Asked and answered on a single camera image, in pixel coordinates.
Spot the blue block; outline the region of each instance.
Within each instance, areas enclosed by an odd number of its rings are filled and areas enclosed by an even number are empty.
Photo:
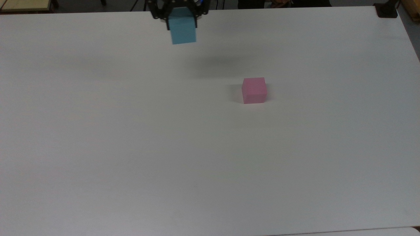
[[[174,8],[168,19],[172,44],[196,41],[194,16],[188,8]]]

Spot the white table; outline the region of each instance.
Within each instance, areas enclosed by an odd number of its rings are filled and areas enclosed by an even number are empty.
[[[420,63],[374,7],[0,16],[7,236],[420,225]],[[243,78],[269,100],[241,104]]]

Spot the cable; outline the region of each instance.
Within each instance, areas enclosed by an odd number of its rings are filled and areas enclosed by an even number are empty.
[[[134,3],[134,5],[133,5],[133,7],[131,8],[131,10],[130,11],[133,11],[133,9],[134,9],[134,7],[136,6],[136,4],[137,4],[137,2],[138,2],[139,0],[136,0],[136,2]]]

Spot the person's hand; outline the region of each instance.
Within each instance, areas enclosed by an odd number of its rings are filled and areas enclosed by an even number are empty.
[[[282,8],[288,2],[290,2],[290,0],[271,0],[271,8]]]

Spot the pink block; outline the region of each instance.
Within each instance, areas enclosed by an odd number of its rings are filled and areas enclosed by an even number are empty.
[[[267,87],[264,78],[247,78],[242,83],[244,104],[263,103],[267,97]]]

